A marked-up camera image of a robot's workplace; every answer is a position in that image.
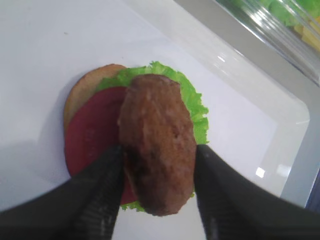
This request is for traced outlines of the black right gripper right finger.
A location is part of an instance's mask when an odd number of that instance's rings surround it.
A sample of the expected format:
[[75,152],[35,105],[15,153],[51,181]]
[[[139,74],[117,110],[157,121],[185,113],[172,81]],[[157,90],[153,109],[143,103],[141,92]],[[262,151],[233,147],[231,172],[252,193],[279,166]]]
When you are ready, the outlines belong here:
[[194,187],[208,240],[318,240],[320,215],[249,181],[209,146],[196,148]]

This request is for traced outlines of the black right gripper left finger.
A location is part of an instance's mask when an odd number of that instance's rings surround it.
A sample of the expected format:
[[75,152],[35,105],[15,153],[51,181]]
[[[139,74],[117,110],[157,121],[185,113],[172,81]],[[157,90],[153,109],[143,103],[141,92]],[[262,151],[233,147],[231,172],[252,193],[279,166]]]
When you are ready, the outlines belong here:
[[110,240],[123,191],[123,151],[116,145],[59,187],[2,211],[0,238]]

